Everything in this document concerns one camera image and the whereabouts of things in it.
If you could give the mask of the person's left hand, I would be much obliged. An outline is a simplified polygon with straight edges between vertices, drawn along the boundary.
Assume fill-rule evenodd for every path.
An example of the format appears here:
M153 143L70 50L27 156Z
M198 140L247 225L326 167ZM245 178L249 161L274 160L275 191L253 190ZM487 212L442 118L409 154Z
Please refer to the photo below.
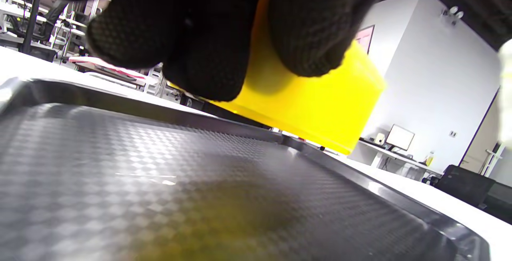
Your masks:
M291 73L324 76L342 64L378 1L270 0L272 45ZM229 102L244 84L257 5L258 0L111 0L87 25L87 44L114 66L163 63L165 78L179 88Z

